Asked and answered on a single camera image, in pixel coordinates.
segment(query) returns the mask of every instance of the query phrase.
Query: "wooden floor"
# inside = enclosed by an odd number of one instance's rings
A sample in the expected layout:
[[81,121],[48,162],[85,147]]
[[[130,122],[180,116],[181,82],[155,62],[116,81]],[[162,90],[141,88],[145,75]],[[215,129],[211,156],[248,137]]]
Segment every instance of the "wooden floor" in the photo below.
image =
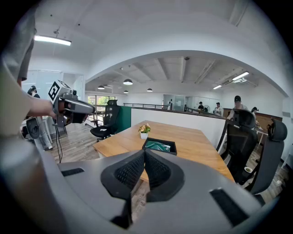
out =
[[[62,162],[75,162],[82,160],[98,159],[99,155],[94,150],[93,144],[96,143],[97,138],[90,133],[90,127],[82,124],[70,124],[66,127],[68,135],[64,134],[60,136],[60,143],[63,151]],[[256,159],[260,158],[262,146],[257,145],[251,154],[247,166],[254,169],[256,166]],[[50,151],[54,156],[55,161],[59,162],[58,150],[56,146],[56,139],[53,139],[53,149]],[[277,184],[280,180],[284,183],[284,180],[288,179],[288,168],[281,169],[282,163],[279,163],[276,174],[268,189],[261,193],[265,202],[271,201],[281,191],[282,186]],[[249,180],[243,187],[246,187],[248,183],[251,183],[253,179]],[[132,218],[135,221],[144,209],[146,204],[146,194],[150,188],[147,182],[139,181],[136,189],[132,193]]]

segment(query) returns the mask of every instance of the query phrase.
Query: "green cloth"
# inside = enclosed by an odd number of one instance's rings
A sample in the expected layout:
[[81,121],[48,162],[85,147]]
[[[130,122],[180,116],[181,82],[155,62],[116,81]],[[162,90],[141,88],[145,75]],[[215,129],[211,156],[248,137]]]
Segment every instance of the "green cloth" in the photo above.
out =
[[157,141],[148,141],[146,144],[147,149],[156,149],[163,152],[170,152],[170,146],[165,145],[163,143],[157,142]]

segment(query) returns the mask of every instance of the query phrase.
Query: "office chair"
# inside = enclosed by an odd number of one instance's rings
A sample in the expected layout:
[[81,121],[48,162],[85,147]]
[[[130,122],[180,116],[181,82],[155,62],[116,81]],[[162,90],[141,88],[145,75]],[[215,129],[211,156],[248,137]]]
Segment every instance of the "office chair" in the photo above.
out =
[[227,125],[227,147],[221,157],[231,159],[227,165],[236,183],[243,180],[243,170],[252,151],[257,144],[254,117],[246,110],[235,110],[234,121]]
[[[254,168],[252,173],[240,183],[243,185],[256,173],[252,183],[245,188],[253,195],[263,192],[270,186],[284,150],[284,140],[288,133],[287,127],[279,120],[272,119],[272,121],[273,124],[268,129],[269,137],[265,140],[261,151],[259,164]],[[260,195],[255,195],[255,197],[264,204]]]
[[117,105],[117,100],[109,100],[105,108],[105,115],[103,117],[104,125],[98,126],[98,120],[96,120],[95,123],[97,127],[91,129],[91,134],[102,140],[111,134],[115,134],[117,131],[118,126],[116,122],[121,109],[121,107]]

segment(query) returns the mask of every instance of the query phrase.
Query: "black cap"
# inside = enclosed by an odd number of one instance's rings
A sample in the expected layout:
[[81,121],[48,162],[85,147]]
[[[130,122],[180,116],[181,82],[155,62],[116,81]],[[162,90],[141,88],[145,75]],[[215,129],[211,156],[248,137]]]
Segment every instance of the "black cap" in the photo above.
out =
[[234,98],[234,102],[240,102],[241,101],[241,97],[240,96],[235,96]]

